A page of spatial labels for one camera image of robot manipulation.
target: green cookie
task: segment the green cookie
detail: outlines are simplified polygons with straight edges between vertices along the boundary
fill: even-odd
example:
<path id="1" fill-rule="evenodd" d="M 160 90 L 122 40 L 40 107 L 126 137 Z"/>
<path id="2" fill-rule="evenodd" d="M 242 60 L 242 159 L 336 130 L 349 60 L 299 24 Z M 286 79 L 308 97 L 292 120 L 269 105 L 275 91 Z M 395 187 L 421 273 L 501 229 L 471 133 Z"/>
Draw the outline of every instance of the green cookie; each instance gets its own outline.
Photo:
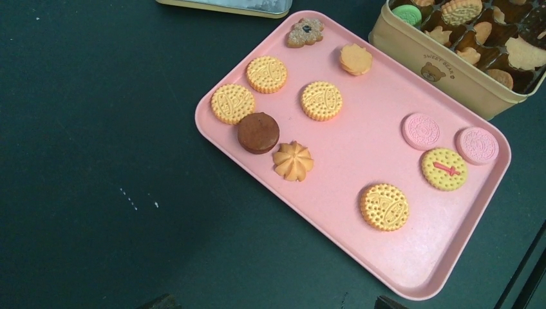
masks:
<path id="1" fill-rule="evenodd" d="M 421 23 L 421 11 L 413 5 L 400 5 L 392 10 L 392 12 L 412 26 L 417 26 Z"/>

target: tray rim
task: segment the tray rim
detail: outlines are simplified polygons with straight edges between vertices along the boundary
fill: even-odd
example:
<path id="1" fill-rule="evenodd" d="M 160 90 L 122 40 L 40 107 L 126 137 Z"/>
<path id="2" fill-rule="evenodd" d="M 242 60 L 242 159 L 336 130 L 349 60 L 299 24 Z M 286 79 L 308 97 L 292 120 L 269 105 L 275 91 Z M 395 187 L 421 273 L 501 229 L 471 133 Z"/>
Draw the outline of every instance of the tray rim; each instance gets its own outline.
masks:
<path id="1" fill-rule="evenodd" d="M 386 57 L 387 59 L 389 59 L 389 61 L 392 62 L 392 64 L 394 66 L 398 66 L 400 70 L 404 70 L 406 71 L 407 73 L 411 73 L 412 75 L 415 76 L 415 82 L 421 82 L 423 85 L 425 85 L 424 87 L 428 87 L 431 91 L 435 91 L 435 92 L 438 92 L 440 93 L 440 95 L 444 96 L 446 98 L 446 100 L 451 100 L 453 101 L 454 103 L 458 104 L 459 107 L 461 109 L 463 109 L 465 112 L 469 113 L 472 115 L 472 117 L 475 117 L 478 121 L 482 121 L 484 123 L 487 123 L 488 125 L 490 125 L 494 130 L 497 131 L 497 133 L 502 137 L 502 139 L 504 140 L 504 142 L 506 143 L 507 145 L 507 163 L 506 165 L 504 166 L 504 168 L 502 169 L 502 172 L 500 173 L 500 176 L 499 176 L 499 179 L 496 181 L 496 184 L 494 186 L 494 189 L 493 189 L 493 193 L 488 197 L 487 199 L 487 203 L 485 205 L 485 207 L 483 207 L 483 209 L 480 211 L 480 214 L 479 216 L 477 217 L 477 220 L 475 222 L 472 223 L 472 227 L 469 231 L 469 233 L 467 235 L 464 236 L 464 241 L 463 241 L 463 245 L 460 247 L 460 249 L 457 250 L 456 254 L 454 254 L 455 256 L 455 259 L 453 261 L 453 263 L 450 263 L 450 266 L 449 266 L 449 270 L 446 272 L 446 275 L 445 277 L 442 278 L 442 281 L 439 285 L 435 286 L 434 287 L 434 291 L 428 295 L 425 295 L 424 297 L 415 297 L 415 296 L 412 296 L 412 295 L 408 295 L 406 293 L 404 293 L 403 291 L 399 290 L 398 288 L 395 288 L 393 285 L 391 285 L 387 280 L 385 280 L 385 278 L 383 278 L 382 276 L 378 275 L 375 271 L 373 271 L 373 269 L 371 269 L 366 263 L 363 263 L 360 259 L 358 259 L 354 254 L 352 254 L 349 250 L 346 250 L 346 248 L 340 244 L 339 241 L 337 241 L 335 238 L 333 238 L 331 235 L 329 235 L 329 233 L 327 233 L 324 229 L 322 229 L 316 222 L 314 222 L 313 220 L 311 220 L 308 216 L 306 216 L 305 214 L 303 214 L 299 208 L 293 206 L 291 203 L 288 202 L 288 200 L 280 193 L 277 192 L 277 190 L 275 190 L 273 187 L 271 187 L 268 183 L 265 183 L 265 182 L 262 182 L 261 181 L 261 178 L 258 177 L 255 173 L 253 173 L 243 162 L 241 162 L 240 160 L 238 160 L 237 158 L 233 157 L 229 152 L 227 152 L 227 150 L 221 146 L 219 143 L 217 143 L 214 139 L 212 139 L 205 131 L 204 129 L 201 127 L 201 124 L 200 124 L 200 121 L 199 121 L 199 111 L 200 111 L 200 107 L 201 107 L 201 104 L 204 104 L 205 102 L 203 101 L 204 98 L 208 97 L 209 95 L 211 95 L 217 87 L 221 86 L 226 79 L 228 79 L 229 76 L 231 76 L 231 74 L 237 70 L 238 66 L 241 64 L 241 63 L 246 63 L 249 61 L 249 59 L 251 59 L 253 57 L 253 54 L 256 50 L 260 49 L 271 37 L 274 36 L 274 34 L 276 33 L 276 30 L 278 28 L 281 28 L 285 23 L 289 23 L 292 19 L 296 19 L 296 16 L 299 17 L 300 15 L 302 15 L 302 17 L 304 17 L 305 15 L 308 15 L 308 14 L 311 14 L 311 15 L 317 15 L 319 16 L 320 18 L 324 18 L 324 19 L 328 19 L 331 23 L 333 24 L 336 24 L 338 27 L 342 28 L 343 30 L 351 33 L 352 35 L 354 35 L 355 37 L 359 38 L 360 40 L 362 41 L 365 41 L 367 42 L 374 50 L 375 52 L 377 53 L 381 53 L 384 57 Z M 476 229 L 477 225 L 480 223 L 480 220 L 486 210 L 486 208 L 488 207 L 489 205 L 489 202 L 491 201 L 491 198 L 494 196 L 494 193 L 496 192 L 498 186 L 500 185 L 500 182 L 502 181 L 502 179 L 504 178 L 504 175 L 506 174 L 506 171 L 508 170 L 510 164 L 511 164 L 511 161 L 512 161 L 512 151 L 511 151 L 511 147 L 510 147 L 510 144 L 508 142 L 508 140 L 506 139 L 506 137 L 504 136 L 504 134 L 497 128 L 495 127 L 494 125 L 492 125 L 491 123 L 489 123 L 488 121 L 486 121 L 485 119 L 483 119 L 482 117 L 480 117 L 479 115 L 477 115 L 476 113 L 474 113 L 473 111 L 471 111 L 470 109 L 468 109 L 466 106 L 462 105 L 461 103 L 457 102 L 456 100 L 454 100 L 453 98 L 451 98 L 450 96 L 446 95 L 443 91 L 439 90 L 438 88 L 434 87 L 433 85 L 431 85 L 430 83 L 426 82 L 425 80 L 419 78 L 419 76 L 417 76 L 416 74 L 414 74 L 410 69 L 406 68 L 405 66 L 403 66 L 401 63 L 397 62 L 396 60 L 392 59 L 389 55 L 383 53 L 382 51 L 380 51 L 379 49 L 377 49 L 376 47 L 374 47 L 373 45 L 371 45 L 368 41 L 366 41 L 365 39 L 359 37 L 358 35 L 354 34 L 352 31 L 350 31 L 349 29 L 345 28 L 343 25 L 339 24 L 338 22 L 336 22 L 335 20 L 333 20 L 332 18 L 330 18 L 329 16 L 321 13 L 321 12 L 318 12 L 318 11 L 314 11 L 314 10 L 301 10 L 301 11 L 296 11 L 296 12 L 292 12 L 282 23 L 278 24 L 275 29 L 273 29 L 271 31 L 270 34 L 268 34 L 258 45 L 256 45 L 256 47 L 254 49 L 252 49 L 248 54 L 247 56 L 245 56 L 242 60 L 240 60 L 234 67 L 233 69 L 231 69 L 228 73 L 226 73 L 226 75 L 224 77 L 222 77 L 220 79 L 220 81 L 218 83 L 216 83 L 199 101 L 199 103 L 197 104 L 196 106 L 196 110 L 195 110 L 195 114 L 194 114 L 194 120 L 195 120 L 195 124 L 196 124 L 196 127 L 197 129 L 199 130 L 200 134 L 205 138 L 207 139 L 212 145 L 216 146 L 221 152 L 223 152 L 225 155 L 228 156 L 228 158 L 230 158 L 233 162 L 235 162 L 237 165 L 239 165 L 241 168 L 243 168 L 243 170 L 245 170 L 247 173 L 249 173 L 254 179 L 256 179 L 257 181 L 260 182 L 260 184 L 262 184 L 264 187 L 266 187 L 270 192 L 274 193 L 281 201 L 283 201 L 285 204 L 287 204 L 293 211 L 295 211 L 296 213 L 298 213 L 302 218 L 304 218 L 307 223 L 311 224 L 313 227 L 315 227 L 323 236 L 327 237 L 330 241 L 332 241 L 333 243 L 335 243 L 345 254 L 348 254 L 353 260 L 355 260 L 360 266 L 362 266 L 364 269 L 366 269 L 369 273 L 371 273 L 376 279 L 378 279 L 381 283 L 383 283 L 385 286 L 387 286 L 391 291 L 393 291 L 395 294 L 397 294 L 398 296 L 401 296 L 405 299 L 409 299 L 411 301 L 425 301 L 427 299 L 431 299 L 432 297 L 435 297 L 442 289 L 443 287 L 445 286 L 447 280 L 449 279 L 449 277 L 451 276 L 451 273 L 455 267 L 455 265 L 457 264 L 462 252 L 464 251 L 464 249 L 466 248 L 466 245 L 468 243 L 468 241 L 470 240 L 470 237 L 473 235 L 474 233 L 474 230 Z"/>

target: cookie tin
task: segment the cookie tin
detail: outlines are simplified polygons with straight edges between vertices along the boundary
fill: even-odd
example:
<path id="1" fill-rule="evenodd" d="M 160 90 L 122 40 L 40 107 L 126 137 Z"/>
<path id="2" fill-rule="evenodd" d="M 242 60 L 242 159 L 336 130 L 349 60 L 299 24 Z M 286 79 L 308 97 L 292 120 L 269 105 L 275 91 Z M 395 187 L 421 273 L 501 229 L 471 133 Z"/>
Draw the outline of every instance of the cookie tin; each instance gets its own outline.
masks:
<path id="1" fill-rule="evenodd" d="M 535 94 L 546 77 L 546 66 L 534 71 L 512 67 L 508 63 L 505 43 L 510 37 L 520 35 L 527 42 L 544 48 L 546 39 L 537 39 L 544 30 L 544 0 L 527 0 L 522 5 L 510 0 L 485 0 L 481 13 L 460 26 L 448 26 L 442 20 L 440 7 L 448 1 L 436 0 L 434 5 L 419 7 L 422 22 L 411 26 L 391 9 L 401 5 L 416 6 L 415 3 L 387 0 L 370 32 L 369 42 L 486 120 Z M 505 23 L 499 23 L 494 17 L 495 7 L 505 14 Z M 487 41 L 480 44 L 475 39 L 474 25 L 483 21 L 492 24 L 492 32 Z M 430 32 L 436 26 L 453 31 L 449 36 L 450 47 L 444 47 L 423 32 Z M 475 66 L 455 53 L 465 47 L 482 54 Z M 513 90 L 488 76 L 485 72 L 489 69 L 509 72 L 514 80 Z"/>
<path id="2" fill-rule="evenodd" d="M 184 6 L 232 14 L 266 18 L 282 18 L 287 15 L 292 0 L 156 0 L 163 5 Z"/>

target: bear logo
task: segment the bear logo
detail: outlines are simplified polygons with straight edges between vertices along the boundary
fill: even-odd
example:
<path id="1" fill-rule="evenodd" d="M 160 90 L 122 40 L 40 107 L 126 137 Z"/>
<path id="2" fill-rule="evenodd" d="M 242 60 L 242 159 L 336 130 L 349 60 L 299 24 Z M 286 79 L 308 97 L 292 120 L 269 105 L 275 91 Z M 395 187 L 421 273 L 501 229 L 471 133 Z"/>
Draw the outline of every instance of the bear logo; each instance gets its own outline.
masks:
<path id="1" fill-rule="evenodd" d="M 430 62 L 427 62 L 425 66 L 421 68 L 421 75 L 429 82 L 437 82 L 442 77 L 446 77 L 444 72 L 440 71 L 440 69 L 433 66 Z"/>

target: flower-shaped cookie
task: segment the flower-shaped cookie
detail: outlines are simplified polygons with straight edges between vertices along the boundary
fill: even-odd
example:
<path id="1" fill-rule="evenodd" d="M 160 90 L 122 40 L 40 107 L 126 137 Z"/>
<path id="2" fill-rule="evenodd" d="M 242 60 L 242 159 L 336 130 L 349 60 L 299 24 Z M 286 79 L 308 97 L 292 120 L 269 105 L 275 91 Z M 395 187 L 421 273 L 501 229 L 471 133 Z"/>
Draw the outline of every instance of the flower-shaped cookie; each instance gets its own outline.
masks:
<path id="1" fill-rule="evenodd" d="M 323 40 L 324 24 L 316 18 L 302 18 L 288 34 L 287 45 L 300 48 Z"/>
<path id="2" fill-rule="evenodd" d="M 279 151 L 273 154 L 273 162 L 276 166 L 275 172 L 290 182 L 302 182 L 315 164 L 309 149 L 296 141 L 290 144 L 281 143 Z"/>

